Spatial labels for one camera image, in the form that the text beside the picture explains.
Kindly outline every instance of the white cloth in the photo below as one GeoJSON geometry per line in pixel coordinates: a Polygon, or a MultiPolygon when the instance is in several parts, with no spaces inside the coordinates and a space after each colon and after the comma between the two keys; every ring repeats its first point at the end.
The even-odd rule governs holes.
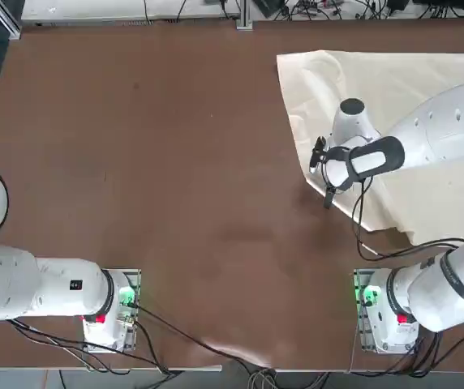
{"type": "MultiPolygon", "coordinates": [[[[321,50],[279,55],[277,69],[301,168],[323,194],[324,182],[308,164],[317,137],[329,136],[342,100],[362,100],[384,135],[428,98],[464,83],[464,54],[321,50]]],[[[355,184],[334,204],[351,216],[359,193],[355,184]]],[[[362,223],[369,231],[397,227],[415,245],[464,237],[464,160],[375,177],[365,199],[362,223]]]]}

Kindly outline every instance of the cable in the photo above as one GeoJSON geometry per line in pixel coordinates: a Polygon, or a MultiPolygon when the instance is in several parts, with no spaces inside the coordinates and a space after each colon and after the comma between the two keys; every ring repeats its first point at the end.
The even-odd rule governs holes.
{"type": "Polygon", "coordinates": [[[430,370],[432,369],[432,364],[436,360],[437,353],[439,352],[440,346],[441,346],[441,340],[443,339],[443,333],[438,332],[434,335],[434,338],[432,339],[431,345],[428,348],[427,352],[423,356],[422,360],[419,362],[418,365],[412,366],[411,371],[408,371],[407,373],[409,376],[412,378],[423,378],[425,377],[430,370]],[[430,366],[426,368],[425,370],[421,370],[421,367],[423,364],[428,361],[428,358],[432,355],[432,350],[434,351],[434,356],[432,357],[432,360],[430,362],[430,366]]]}
{"type": "Polygon", "coordinates": [[[286,7],[286,4],[288,4],[288,1],[289,1],[289,0],[286,0],[285,3],[282,5],[282,7],[279,8],[279,12],[277,13],[277,15],[275,15],[275,18],[273,18],[273,20],[277,20],[277,18],[278,18],[279,15],[281,14],[282,10],[286,7]]]}
{"type": "Polygon", "coordinates": [[[299,2],[296,2],[295,5],[291,8],[290,13],[288,14],[288,19],[286,19],[287,21],[291,21],[291,17],[294,15],[295,8],[297,8],[298,4],[299,2]]]}
{"type": "Polygon", "coordinates": [[[229,18],[229,14],[226,13],[226,9],[225,9],[225,0],[220,0],[219,3],[221,4],[221,9],[223,10],[223,14],[225,14],[225,17],[227,19],[230,19],[229,18]]]}
{"type": "Polygon", "coordinates": [[[62,389],[67,389],[67,385],[64,383],[64,377],[62,376],[61,369],[59,369],[59,378],[61,379],[62,389]]]}
{"type": "Polygon", "coordinates": [[[360,18],[362,18],[362,19],[365,18],[365,14],[366,14],[367,10],[369,10],[369,9],[371,10],[372,15],[374,17],[376,17],[376,12],[372,9],[371,5],[369,4],[369,0],[367,0],[367,2],[362,2],[361,0],[355,0],[355,1],[359,2],[360,4],[365,6],[365,10],[363,11],[363,14],[362,14],[362,16],[360,16],[360,18]]]}
{"type": "MultiPolygon", "coordinates": [[[[259,370],[251,374],[250,378],[248,379],[247,389],[251,389],[255,385],[256,380],[259,377],[263,379],[262,387],[264,386],[264,383],[268,383],[268,385],[272,389],[282,389],[276,381],[277,372],[276,372],[276,376],[272,376],[270,374],[270,370],[271,369],[268,369],[268,368],[262,369],[262,370],[259,370]]],[[[315,378],[313,378],[313,381],[311,381],[310,383],[308,383],[307,385],[299,389],[314,389],[314,388],[321,389],[324,387],[325,382],[328,380],[328,377],[329,377],[329,373],[318,374],[315,378]]]]}
{"type": "Polygon", "coordinates": [[[316,9],[318,12],[320,12],[322,15],[324,15],[326,17],[327,20],[331,20],[331,18],[329,17],[328,14],[326,14],[324,11],[322,11],[320,8],[317,8],[316,9]]]}
{"type": "Polygon", "coordinates": [[[431,15],[430,19],[439,19],[443,14],[443,7],[439,6],[436,8],[435,14],[431,15]]]}
{"type": "MultiPolygon", "coordinates": [[[[19,320],[17,319],[14,319],[15,322],[17,322],[18,324],[21,324],[21,325],[24,325],[25,327],[30,327],[30,326],[27,326],[26,324],[20,322],[19,320]]],[[[51,340],[54,344],[56,344],[57,346],[60,345],[59,342],[56,342],[55,340],[51,339],[51,338],[48,338],[48,340],[51,340]]],[[[68,348],[64,348],[63,349],[64,351],[66,351],[67,353],[69,353],[70,355],[73,356],[73,358],[75,358],[77,361],[79,361],[80,363],[82,363],[84,366],[86,366],[87,369],[94,369],[92,365],[90,365],[88,362],[86,362],[83,358],[79,357],[77,354],[73,353],[70,349],[68,348]]]]}
{"type": "Polygon", "coordinates": [[[193,341],[194,343],[198,344],[200,347],[203,347],[203,348],[207,349],[208,351],[210,351],[212,353],[215,353],[217,355],[221,355],[222,357],[226,357],[226,358],[229,358],[229,359],[232,359],[232,360],[238,362],[248,372],[248,374],[251,374],[250,369],[248,369],[248,366],[245,364],[245,362],[241,358],[236,357],[235,355],[232,355],[232,354],[222,352],[222,351],[220,351],[218,349],[215,349],[214,347],[209,346],[208,344],[202,342],[201,340],[198,340],[198,339],[188,335],[186,332],[183,332],[182,330],[178,329],[177,327],[175,327],[171,323],[167,322],[166,320],[164,320],[163,318],[161,318],[157,314],[154,314],[150,310],[146,310],[144,307],[139,306],[138,304],[131,303],[131,304],[128,304],[127,306],[130,306],[131,308],[136,308],[136,309],[139,309],[139,310],[143,311],[144,313],[146,313],[149,316],[155,318],[159,322],[164,323],[168,328],[170,328],[174,332],[177,332],[179,335],[181,335],[181,336],[193,341]]]}
{"type": "Polygon", "coordinates": [[[417,374],[422,373],[422,371],[421,371],[422,366],[425,364],[425,362],[428,361],[428,358],[430,358],[430,356],[432,355],[432,351],[434,349],[437,350],[439,348],[440,343],[441,343],[441,334],[440,333],[434,334],[434,336],[432,337],[432,342],[430,343],[430,346],[428,346],[427,351],[425,352],[425,354],[423,355],[421,360],[418,362],[418,364],[416,365],[415,361],[413,361],[412,363],[410,363],[408,368],[404,369],[403,373],[408,374],[411,377],[418,378],[419,376],[417,374]]]}
{"type": "Polygon", "coordinates": [[[402,363],[408,356],[410,356],[415,350],[415,346],[414,347],[411,347],[405,354],[403,354],[403,357],[401,357],[400,359],[398,359],[391,367],[389,367],[387,370],[384,370],[384,371],[379,371],[379,372],[376,372],[376,373],[356,373],[354,371],[352,371],[351,373],[354,374],[354,375],[359,375],[361,377],[370,377],[370,378],[374,378],[374,377],[381,377],[382,375],[387,375],[387,374],[391,374],[394,369],[396,369],[396,366],[398,366],[400,363],[402,363]]]}
{"type": "Polygon", "coordinates": [[[56,347],[56,348],[62,348],[62,349],[70,349],[70,350],[75,350],[79,353],[82,353],[82,354],[86,354],[86,355],[89,355],[90,357],[92,357],[93,359],[95,359],[97,362],[99,362],[101,364],[101,366],[103,366],[105,368],[105,370],[101,370],[100,368],[97,368],[95,367],[94,365],[92,365],[91,363],[87,362],[87,361],[84,361],[84,363],[86,365],[88,365],[91,369],[93,369],[94,371],[96,371],[97,373],[111,373],[111,374],[115,374],[115,375],[128,375],[130,370],[127,371],[127,372],[118,372],[118,371],[114,371],[112,370],[111,368],[109,368],[98,356],[94,355],[94,354],[91,354],[90,352],[86,351],[86,350],[83,350],[81,348],[78,348],[78,347],[75,347],[75,346],[67,346],[65,344],[54,344],[54,343],[51,343],[51,342],[47,342],[45,340],[39,340],[39,339],[36,339],[28,334],[26,334],[24,331],[28,331],[28,329],[21,329],[17,326],[15,326],[14,324],[12,324],[14,329],[19,332],[21,335],[23,335],[25,338],[27,338],[28,340],[32,341],[33,343],[37,343],[37,344],[43,344],[43,345],[47,345],[47,346],[52,346],[52,347],[56,347]]]}
{"type": "Polygon", "coordinates": [[[425,12],[422,13],[422,14],[418,17],[418,19],[422,19],[422,18],[427,14],[427,12],[429,12],[431,9],[432,9],[432,5],[429,5],[429,6],[427,7],[427,9],[425,10],[425,12]]]}
{"type": "Polygon", "coordinates": [[[378,19],[381,19],[381,13],[385,9],[386,6],[387,6],[387,0],[384,0],[384,5],[381,6],[380,9],[378,10],[378,19]]]}
{"type": "Polygon", "coordinates": [[[464,336],[458,341],[456,342],[451,348],[449,348],[449,350],[443,354],[440,359],[438,360],[435,360],[431,366],[427,369],[427,372],[429,373],[431,370],[434,370],[442,361],[444,361],[446,358],[448,358],[452,353],[454,353],[458,347],[464,343],[464,336]]]}
{"type": "Polygon", "coordinates": [[[43,332],[43,331],[33,330],[31,328],[20,326],[14,320],[9,320],[8,322],[11,323],[13,326],[16,326],[16,327],[18,327],[18,328],[20,328],[22,330],[25,330],[26,332],[31,332],[32,334],[36,334],[36,335],[39,335],[39,336],[47,336],[49,338],[52,338],[53,340],[56,340],[57,342],[72,343],[72,344],[82,344],[83,346],[92,346],[92,347],[95,347],[95,348],[102,348],[104,350],[111,351],[112,353],[117,353],[117,354],[123,355],[125,357],[136,359],[138,361],[144,361],[144,362],[147,362],[147,363],[149,363],[151,365],[157,366],[154,361],[151,361],[148,358],[138,357],[136,355],[125,353],[123,351],[118,351],[118,350],[115,350],[113,348],[103,346],[102,344],[94,344],[94,343],[86,342],[86,341],[83,341],[83,340],[64,339],[64,338],[59,337],[59,336],[54,336],[54,335],[51,335],[51,334],[47,334],[46,332],[43,332]]]}
{"type": "Polygon", "coordinates": [[[310,11],[307,9],[307,6],[303,3],[304,9],[306,10],[307,18],[311,21],[310,11]]]}
{"type": "Polygon", "coordinates": [[[337,10],[337,15],[338,15],[338,18],[340,20],[342,20],[342,11],[340,8],[338,8],[338,4],[335,0],[331,0],[331,2],[333,3],[333,6],[335,7],[335,10],[337,10]]]}
{"type": "Polygon", "coordinates": [[[356,223],[358,229],[354,233],[354,235],[356,237],[357,251],[359,252],[360,257],[362,257],[363,259],[365,259],[366,261],[369,261],[369,262],[378,262],[378,261],[382,261],[384,259],[398,258],[398,257],[406,256],[406,255],[415,254],[415,253],[418,253],[420,251],[426,250],[427,248],[432,248],[432,247],[446,247],[446,248],[455,250],[455,249],[458,248],[458,246],[454,245],[453,244],[454,242],[464,243],[463,238],[450,237],[450,238],[436,239],[434,241],[424,242],[424,243],[422,243],[420,245],[412,246],[412,247],[409,247],[409,248],[406,248],[406,249],[403,249],[403,250],[399,250],[399,251],[395,251],[393,253],[388,253],[388,254],[380,254],[380,253],[378,253],[378,254],[376,254],[376,256],[374,258],[369,258],[369,257],[365,256],[362,253],[362,250],[361,250],[362,247],[365,246],[365,245],[360,240],[360,235],[361,235],[361,230],[362,230],[363,199],[364,199],[365,193],[369,190],[369,187],[372,184],[372,179],[373,179],[373,177],[371,177],[369,179],[370,181],[369,181],[369,184],[367,185],[367,187],[365,186],[365,181],[360,183],[361,186],[362,186],[362,190],[361,190],[360,196],[357,198],[357,200],[354,203],[353,212],[351,213],[351,219],[353,220],[353,223],[356,223],[354,221],[354,214],[356,212],[356,207],[360,203],[359,221],[358,221],[358,223],[356,223]]]}
{"type": "Polygon", "coordinates": [[[167,377],[162,378],[160,381],[156,383],[151,383],[147,385],[146,387],[141,387],[140,389],[157,389],[158,387],[160,387],[160,385],[163,385],[164,383],[170,381],[171,379],[178,377],[180,374],[181,373],[169,375],[167,377]]]}
{"type": "Polygon", "coordinates": [[[148,17],[148,5],[146,4],[146,0],[144,0],[144,12],[145,12],[145,21],[149,25],[151,22],[149,21],[149,17],[148,17]]]}
{"type": "MultiPolygon", "coordinates": [[[[381,8],[381,0],[378,0],[378,9],[381,8]]],[[[372,0],[372,4],[371,4],[371,11],[372,11],[372,15],[369,17],[369,19],[380,19],[378,18],[378,12],[376,11],[376,1],[375,0],[372,0]]]]}
{"type": "Polygon", "coordinates": [[[180,7],[180,11],[178,11],[178,16],[176,16],[176,21],[177,22],[180,21],[180,15],[182,14],[182,11],[183,11],[183,8],[185,7],[186,2],[187,2],[187,0],[183,0],[183,2],[182,2],[182,6],[180,7]]]}
{"type": "Polygon", "coordinates": [[[154,360],[155,363],[157,364],[158,369],[160,369],[160,371],[161,371],[163,374],[171,374],[170,371],[169,371],[169,369],[167,369],[166,367],[164,367],[164,366],[158,361],[157,354],[156,354],[155,351],[154,351],[153,341],[151,340],[151,336],[149,335],[148,331],[145,329],[145,327],[142,325],[142,323],[139,323],[139,322],[135,321],[135,324],[136,324],[136,325],[138,326],[138,328],[144,333],[145,339],[148,341],[149,352],[151,353],[151,357],[153,357],[153,360],[154,360]]]}

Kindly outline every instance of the black cable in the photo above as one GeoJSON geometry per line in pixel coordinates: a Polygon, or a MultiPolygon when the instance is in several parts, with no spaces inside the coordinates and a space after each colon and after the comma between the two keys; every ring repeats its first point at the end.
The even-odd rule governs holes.
{"type": "Polygon", "coordinates": [[[385,9],[386,6],[387,6],[387,0],[384,0],[384,5],[381,6],[380,9],[378,10],[378,19],[381,19],[381,13],[385,9]]]}
{"type": "Polygon", "coordinates": [[[118,350],[115,350],[113,348],[110,348],[110,347],[106,347],[106,346],[103,346],[102,344],[94,344],[94,343],[91,343],[91,342],[86,342],[84,340],[69,340],[69,339],[64,339],[60,336],[55,336],[55,335],[51,335],[51,334],[47,334],[46,332],[43,332],[43,331],[36,331],[36,330],[33,330],[31,328],[28,328],[28,327],[23,327],[23,326],[20,326],[19,324],[15,323],[13,320],[9,320],[8,321],[9,323],[11,323],[12,325],[22,329],[22,330],[25,330],[27,332],[31,332],[32,334],[35,334],[35,335],[40,335],[40,336],[46,336],[46,337],[49,337],[57,342],[61,342],[61,343],[72,343],[72,344],[82,344],[83,346],[92,346],[92,347],[95,347],[95,348],[102,348],[104,350],[107,350],[107,351],[111,351],[112,353],[117,353],[119,355],[123,355],[125,357],[129,357],[129,358],[132,358],[132,359],[136,359],[138,361],[144,361],[144,362],[147,362],[151,365],[154,365],[154,366],[157,366],[155,364],[154,361],[151,361],[149,360],[148,358],[144,358],[144,357],[138,357],[136,355],[133,355],[133,354],[129,354],[129,353],[125,353],[123,351],[118,351],[118,350]]]}
{"type": "Polygon", "coordinates": [[[138,326],[138,328],[144,333],[145,335],[145,339],[148,341],[148,346],[149,346],[149,352],[151,353],[151,357],[153,357],[153,360],[155,361],[155,363],[157,364],[158,366],[158,369],[160,369],[160,371],[163,373],[163,374],[171,374],[169,369],[167,369],[165,366],[163,366],[160,361],[158,361],[158,357],[157,357],[157,354],[155,353],[154,351],[154,347],[153,347],[153,341],[151,340],[151,336],[149,335],[148,331],[145,329],[145,327],[142,325],[142,323],[139,323],[139,322],[135,322],[135,324],[138,326]]]}
{"type": "Polygon", "coordinates": [[[186,2],[187,2],[187,0],[183,0],[183,2],[182,2],[182,6],[180,7],[180,11],[178,11],[178,16],[176,16],[176,21],[177,22],[180,21],[180,15],[182,14],[182,11],[183,11],[183,8],[185,7],[186,2]]]}
{"type": "Polygon", "coordinates": [[[144,0],[144,12],[145,12],[145,21],[149,25],[151,22],[149,22],[149,17],[148,17],[148,5],[146,4],[146,0],[144,0]]]}
{"type": "Polygon", "coordinates": [[[458,347],[464,343],[464,336],[458,341],[455,343],[454,346],[452,346],[451,348],[449,348],[449,350],[443,354],[440,359],[438,360],[435,360],[431,366],[427,369],[428,372],[430,372],[431,370],[434,370],[442,361],[444,361],[446,358],[448,358],[452,353],[454,353],[458,347]]]}
{"type": "Polygon", "coordinates": [[[310,19],[310,21],[311,21],[310,11],[307,9],[307,5],[305,5],[305,4],[303,3],[303,6],[304,6],[304,10],[306,10],[307,18],[310,19]]]}
{"type": "Polygon", "coordinates": [[[324,387],[326,386],[326,383],[328,382],[328,379],[329,379],[329,376],[330,376],[330,375],[331,375],[331,374],[330,374],[329,372],[326,373],[325,376],[324,376],[324,379],[323,379],[322,382],[320,383],[320,386],[317,387],[316,389],[324,389],[324,387]]]}
{"type": "Polygon", "coordinates": [[[64,377],[62,376],[62,370],[59,369],[59,378],[61,379],[62,389],[67,389],[67,385],[64,383],[64,377]]]}
{"type": "Polygon", "coordinates": [[[436,8],[435,14],[431,15],[431,19],[439,19],[440,16],[443,14],[443,7],[439,6],[436,8]]]}
{"type": "Polygon", "coordinates": [[[173,378],[176,378],[180,375],[181,373],[178,373],[178,374],[172,374],[170,376],[167,376],[167,377],[164,377],[163,379],[161,379],[160,381],[156,382],[156,383],[151,383],[145,387],[141,387],[139,389],[157,389],[158,387],[160,387],[160,385],[163,385],[164,383],[170,381],[171,379],[173,378]]]}
{"type": "Polygon", "coordinates": [[[223,10],[223,14],[225,14],[225,17],[226,17],[227,19],[230,19],[230,18],[229,18],[229,14],[226,13],[226,9],[225,9],[225,0],[220,0],[219,3],[221,4],[221,9],[223,10]]]}
{"type": "Polygon", "coordinates": [[[342,11],[340,8],[338,8],[338,4],[335,0],[331,0],[331,2],[333,3],[333,6],[335,7],[335,10],[337,10],[337,15],[338,15],[338,18],[340,20],[342,20],[342,11]]]}
{"type": "Polygon", "coordinates": [[[214,347],[211,347],[209,346],[208,344],[206,344],[205,342],[202,342],[201,340],[198,340],[196,338],[194,338],[193,336],[190,336],[188,335],[186,332],[183,332],[182,330],[178,329],[177,327],[175,327],[174,325],[172,325],[171,323],[167,322],[166,320],[164,320],[163,318],[161,318],[160,316],[158,316],[157,314],[154,314],[153,312],[151,312],[150,310],[146,310],[144,307],[142,306],[139,306],[138,304],[135,304],[135,303],[131,303],[131,304],[128,304],[127,306],[130,306],[131,308],[136,308],[138,310],[141,310],[143,311],[144,313],[148,314],[149,316],[155,318],[156,320],[158,320],[159,322],[165,324],[168,328],[170,328],[171,330],[173,330],[174,332],[177,332],[179,335],[191,340],[192,342],[198,344],[200,347],[203,347],[205,349],[207,349],[208,351],[212,352],[212,353],[215,353],[217,355],[220,355],[222,357],[226,357],[226,358],[229,358],[229,359],[232,359],[236,362],[238,362],[245,370],[246,372],[248,373],[248,375],[252,375],[252,372],[250,371],[250,369],[248,369],[248,366],[245,364],[245,362],[239,358],[239,357],[236,357],[235,355],[232,355],[232,354],[228,354],[228,353],[224,353],[220,350],[217,350],[215,349],[214,347]]]}
{"type": "MultiPolygon", "coordinates": [[[[378,0],[378,10],[381,8],[381,0],[378,0]]],[[[378,16],[378,12],[376,11],[376,1],[373,0],[371,4],[372,15],[369,19],[380,19],[378,16]]]]}
{"type": "Polygon", "coordinates": [[[371,10],[372,15],[376,16],[375,11],[371,8],[371,4],[369,4],[369,0],[367,0],[367,2],[362,2],[361,0],[355,0],[355,1],[359,2],[360,4],[365,6],[365,10],[363,10],[363,14],[360,16],[361,19],[365,18],[365,14],[366,14],[367,10],[371,10]]]}
{"type": "Polygon", "coordinates": [[[422,363],[420,362],[417,366],[413,368],[413,371],[409,373],[409,376],[412,378],[423,378],[427,376],[428,373],[430,373],[430,370],[432,369],[432,365],[434,361],[437,358],[437,353],[440,351],[440,346],[441,346],[441,340],[443,339],[443,333],[438,332],[434,335],[434,339],[431,343],[431,346],[428,348],[427,352],[423,356],[422,363]],[[425,370],[421,370],[421,367],[423,363],[428,361],[428,358],[432,355],[432,350],[434,350],[434,356],[432,357],[432,360],[430,362],[430,366],[426,368],[425,370]]]}
{"type": "Polygon", "coordinates": [[[297,8],[298,4],[299,4],[299,2],[296,2],[295,5],[291,7],[291,11],[290,11],[290,14],[288,15],[288,19],[286,19],[287,21],[291,22],[292,16],[296,15],[296,14],[294,14],[294,11],[295,11],[295,8],[297,8]]]}
{"type": "Polygon", "coordinates": [[[289,0],[286,0],[284,2],[284,4],[281,6],[281,8],[279,8],[279,12],[277,13],[277,15],[275,15],[275,18],[273,18],[273,20],[277,20],[277,18],[279,17],[279,15],[281,14],[282,10],[284,10],[284,8],[286,7],[286,4],[288,4],[288,1],[289,0]]]}
{"type": "MultiPolygon", "coordinates": [[[[278,389],[283,389],[276,381],[275,377],[273,375],[270,375],[273,379],[273,383],[275,384],[275,387],[278,389]]],[[[305,385],[304,387],[298,388],[298,389],[314,389],[317,384],[320,384],[319,387],[316,387],[316,389],[322,389],[325,385],[325,381],[328,380],[329,373],[322,373],[318,374],[316,377],[313,378],[313,381],[305,385]]]]}
{"type": "Polygon", "coordinates": [[[406,255],[411,255],[411,254],[418,253],[420,251],[423,251],[423,250],[426,250],[427,248],[432,248],[432,247],[446,247],[446,248],[455,250],[455,249],[458,248],[458,246],[454,245],[453,244],[454,242],[464,243],[463,238],[451,237],[451,238],[445,238],[445,239],[436,239],[436,240],[430,241],[430,242],[424,242],[424,243],[422,243],[420,245],[412,246],[412,247],[409,247],[409,248],[406,248],[406,249],[403,249],[403,250],[399,250],[399,251],[395,251],[393,253],[378,254],[374,258],[369,258],[369,257],[365,256],[363,254],[363,252],[362,252],[363,242],[360,239],[361,230],[362,230],[363,198],[364,198],[365,193],[368,191],[369,187],[371,186],[371,184],[372,184],[372,177],[370,178],[370,182],[367,185],[367,187],[365,186],[365,182],[361,182],[362,190],[361,190],[360,196],[357,198],[356,202],[354,203],[353,212],[351,213],[351,219],[353,220],[353,223],[355,223],[354,222],[354,213],[356,212],[356,207],[360,203],[359,221],[357,223],[358,230],[357,230],[357,232],[354,233],[354,235],[356,237],[357,251],[359,252],[360,257],[362,257],[366,261],[378,262],[378,261],[382,261],[384,259],[403,257],[403,256],[406,256],[406,255]]]}
{"type": "Polygon", "coordinates": [[[432,5],[429,5],[429,6],[427,7],[427,9],[425,10],[425,12],[422,13],[422,14],[418,17],[418,19],[422,19],[422,18],[427,14],[427,12],[429,12],[431,9],[432,9],[432,5]]]}
{"type": "Polygon", "coordinates": [[[322,15],[324,15],[326,17],[327,20],[331,20],[331,18],[329,17],[328,14],[326,14],[324,11],[322,11],[320,8],[317,8],[316,9],[318,12],[320,12],[322,15]]]}
{"type": "Polygon", "coordinates": [[[14,325],[14,323],[12,323],[12,326],[14,327],[14,329],[19,332],[21,335],[23,335],[25,338],[27,338],[28,340],[32,341],[33,343],[37,343],[37,344],[43,344],[43,345],[46,345],[46,346],[51,346],[51,347],[55,347],[55,348],[62,348],[62,349],[68,349],[68,350],[75,350],[79,353],[82,353],[82,354],[85,354],[85,355],[88,355],[90,357],[92,357],[93,359],[95,359],[99,364],[101,364],[101,366],[104,367],[105,370],[101,370],[100,368],[97,368],[95,367],[93,364],[91,364],[90,362],[82,359],[83,363],[85,363],[90,369],[93,369],[94,371],[96,371],[97,373],[111,373],[111,374],[115,374],[115,375],[128,375],[130,373],[130,370],[128,370],[127,372],[119,372],[119,371],[114,371],[112,370],[111,368],[109,368],[98,356],[86,351],[86,350],[83,350],[81,348],[78,348],[78,347],[75,347],[75,346],[68,346],[66,344],[61,344],[60,342],[58,342],[58,344],[55,344],[55,343],[52,343],[52,342],[49,342],[49,341],[46,341],[46,340],[40,340],[40,339],[36,339],[32,336],[30,336],[29,334],[26,334],[24,331],[27,331],[28,329],[27,328],[20,328],[16,325],[14,325]]]}
{"type": "Polygon", "coordinates": [[[387,375],[391,374],[394,372],[394,369],[396,369],[396,366],[398,366],[400,363],[402,363],[408,356],[410,356],[413,352],[415,351],[415,347],[411,347],[405,354],[403,354],[403,357],[398,359],[392,366],[390,366],[387,370],[384,371],[379,371],[375,373],[356,373],[356,372],[351,372],[354,375],[359,375],[361,377],[369,377],[369,378],[374,378],[374,377],[381,377],[382,375],[387,375]]]}

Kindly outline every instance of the small black label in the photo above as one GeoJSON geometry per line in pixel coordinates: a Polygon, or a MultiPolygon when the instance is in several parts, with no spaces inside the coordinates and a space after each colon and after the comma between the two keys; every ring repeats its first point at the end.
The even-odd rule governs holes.
{"type": "Polygon", "coordinates": [[[82,280],[71,280],[70,281],[70,290],[81,290],[83,288],[82,280]]]}

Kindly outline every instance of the floor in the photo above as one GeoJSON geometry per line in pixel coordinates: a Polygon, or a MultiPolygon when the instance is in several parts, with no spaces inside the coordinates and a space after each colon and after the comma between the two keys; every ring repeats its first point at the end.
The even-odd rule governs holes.
{"type": "MultiPolygon", "coordinates": [[[[81,370],[63,370],[67,389],[145,389],[161,379],[161,375],[151,370],[133,371],[123,377],[107,374],[87,373],[81,370]]],[[[312,382],[314,373],[281,373],[277,381],[284,388],[305,387],[312,382]]],[[[236,365],[224,366],[222,372],[186,372],[162,385],[161,389],[243,389],[247,385],[244,370],[236,365]]],[[[0,389],[62,389],[57,370],[7,370],[0,371],[0,389]]],[[[354,375],[331,374],[325,389],[458,389],[464,387],[464,374],[434,373],[426,378],[379,377],[364,378],[354,375]]]]}

